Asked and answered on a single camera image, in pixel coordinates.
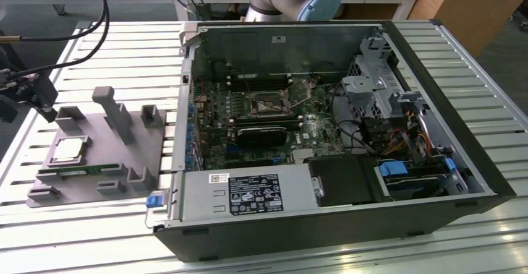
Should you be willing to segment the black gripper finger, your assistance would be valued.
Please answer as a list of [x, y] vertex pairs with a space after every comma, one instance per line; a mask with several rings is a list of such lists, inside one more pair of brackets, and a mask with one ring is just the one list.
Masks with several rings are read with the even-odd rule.
[[53, 109], [57, 90], [54, 89], [47, 76], [33, 74], [31, 92], [31, 108], [37, 111], [46, 122], [53, 122], [57, 115], [57, 112]]
[[5, 95], [0, 99], [1, 122], [13, 122], [17, 117], [15, 103]]

